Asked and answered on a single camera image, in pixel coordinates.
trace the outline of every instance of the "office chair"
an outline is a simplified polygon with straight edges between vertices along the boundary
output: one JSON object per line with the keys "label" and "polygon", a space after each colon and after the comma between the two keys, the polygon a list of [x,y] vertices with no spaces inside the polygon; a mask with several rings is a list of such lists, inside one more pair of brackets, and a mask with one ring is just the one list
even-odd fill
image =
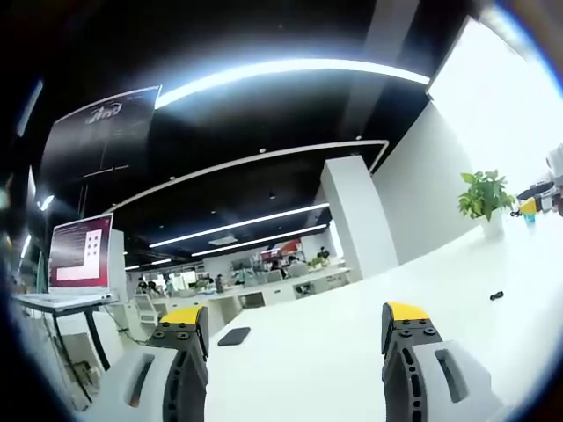
{"label": "office chair", "polygon": [[266,281],[268,283],[275,283],[276,281],[282,281],[282,271],[281,270],[273,270],[269,273],[266,273]]}
{"label": "office chair", "polygon": [[288,268],[289,277],[292,279],[296,277],[301,277],[303,275],[307,275],[309,273],[309,267],[304,262],[298,262],[292,264]]}

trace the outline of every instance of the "cable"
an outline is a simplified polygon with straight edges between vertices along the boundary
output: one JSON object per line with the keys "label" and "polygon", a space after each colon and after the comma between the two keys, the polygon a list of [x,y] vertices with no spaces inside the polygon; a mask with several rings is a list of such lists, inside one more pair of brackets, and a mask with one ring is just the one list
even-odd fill
{"label": "cable", "polygon": [[104,305],[104,310],[107,312],[107,314],[113,319],[113,321],[115,322],[115,325],[117,325],[117,328],[119,329],[120,332],[122,332],[123,334],[125,334],[131,341],[134,341],[135,343],[137,343],[140,346],[144,346],[147,344],[146,341],[140,341],[140,340],[135,340],[131,334],[129,334],[129,328],[123,328],[120,326],[120,324],[117,322],[117,320],[115,319],[115,317],[113,317],[112,313],[109,311],[109,309]]}

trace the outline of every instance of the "laptop screen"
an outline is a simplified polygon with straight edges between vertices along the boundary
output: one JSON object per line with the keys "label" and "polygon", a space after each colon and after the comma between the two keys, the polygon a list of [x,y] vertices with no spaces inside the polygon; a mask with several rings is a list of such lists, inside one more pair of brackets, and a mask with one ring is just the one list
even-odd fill
{"label": "laptop screen", "polygon": [[108,287],[107,260],[113,215],[69,222],[53,229],[51,287]]}

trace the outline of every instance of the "ceiling light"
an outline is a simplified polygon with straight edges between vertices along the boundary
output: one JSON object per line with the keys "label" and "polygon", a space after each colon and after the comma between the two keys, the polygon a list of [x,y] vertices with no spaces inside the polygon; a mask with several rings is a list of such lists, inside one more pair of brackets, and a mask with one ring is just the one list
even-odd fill
{"label": "ceiling light", "polygon": [[269,75],[274,73],[295,72],[301,70],[353,70],[358,72],[376,73],[379,75],[395,76],[419,84],[428,84],[429,78],[416,73],[384,66],[370,62],[358,62],[355,60],[339,60],[339,59],[291,59],[278,60],[274,62],[255,63],[239,68],[225,70],[210,76],[197,79],[189,84],[185,84],[168,91],[157,98],[155,108],[167,106],[174,101],[214,88],[219,85],[229,84],[231,82],[240,81],[247,77]]}
{"label": "ceiling light", "polygon": [[171,259],[160,259],[159,261],[151,262],[152,266],[157,266],[158,264],[166,264],[167,262],[172,261]]}
{"label": "ceiling light", "polygon": [[251,240],[250,242],[244,242],[244,243],[241,243],[241,244],[232,244],[231,246],[224,246],[223,248],[215,248],[215,249],[211,249],[209,251],[196,252],[196,253],[193,253],[192,256],[193,257],[199,257],[200,255],[207,255],[209,253],[215,253],[215,252],[219,252],[219,251],[227,251],[229,249],[235,249],[235,248],[242,248],[243,246],[248,246],[250,244],[259,244],[261,242],[266,242],[268,240],[281,239],[282,237],[300,235],[302,233],[307,233],[309,231],[323,229],[325,227],[326,227],[326,224],[321,224],[319,226],[309,227],[308,229],[290,231],[289,233],[283,233],[281,235],[275,235],[275,236],[270,236],[270,237],[263,237],[261,239]]}
{"label": "ceiling light", "polygon": [[27,253],[27,248],[29,248],[29,243],[32,241],[32,235],[27,235],[26,240],[24,241],[24,247],[21,248],[21,253],[19,254],[20,258],[24,258]]}
{"label": "ceiling light", "polygon": [[53,195],[47,196],[47,198],[45,198],[45,200],[41,204],[40,210],[41,211],[47,210],[47,208],[49,208],[49,205],[51,205],[51,202],[53,202],[54,198],[55,198],[55,196],[53,196]]}
{"label": "ceiling light", "polygon": [[283,213],[266,215],[265,217],[253,218],[251,220],[246,220],[245,222],[235,222],[234,224],[229,224],[228,226],[218,227],[217,229],[200,231],[198,233],[193,233],[191,235],[175,237],[173,239],[164,240],[162,242],[157,242],[155,244],[150,244],[149,247],[150,248],[156,248],[156,247],[162,246],[164,244],[173,244],[175,242],[180,242],[182,240],[192,239],[192,238],[198,237],[198,236],[210,235],[212,233],[217,233],[219,231],[235,229],[236,227],[242,227],[242,226],[246,226],[248,224],[254,224],[255,222],[266,222],[268,220],[273,220],[274,218],[285,217],[286,215],[305,213],[307,211],[313,211],[314,209],[326,208],[328,206],[329,206],[329,204],[328,204],[328,202],[326,202],[326,203],[323,203],[323,204],[311,205],[310,207],[292,209],[291,211],[284,211]]}

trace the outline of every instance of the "person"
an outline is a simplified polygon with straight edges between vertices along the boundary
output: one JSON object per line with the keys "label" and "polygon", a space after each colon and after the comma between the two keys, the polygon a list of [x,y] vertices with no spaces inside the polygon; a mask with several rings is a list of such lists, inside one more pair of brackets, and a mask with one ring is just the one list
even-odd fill
{"label": "person", "polygon": [[153,299],[160,296],[160,293],[158,293],[157,290],[157,283],[155,283],[154,281],[149,281],[147,283],[147,295],[149,295]]}
{"label": "person", "polygon": [[216,278],[215,278],[215,287],[217,289],[217,293],[222,293],[224,292],[224,288],[223,288],[223,275],[222,274],[217,274]]}
{"label": "person", "polygon": [[275,271],[275,270],[280,270],[281,276],[284,279],[288,276],[287,273],[285,272],[285,270],[280,265],[280,261],[277,260],[277,259],[272,264],[272,267],[270,268],[270,272]]}
{"label": "person", "polygon": [[325,249],[325,246],[321,246],[320,248],[320,252],[317,254],[318,258],[323,258],[323,259],[328,259],[328,257],[330,257],[331,252],[327,251]]}
{"label": "person", "polygon": [[145,283],[141,278],[139,280],[139,284],[137,285],[137,293],[139,295],[147,293],[147,283]]}

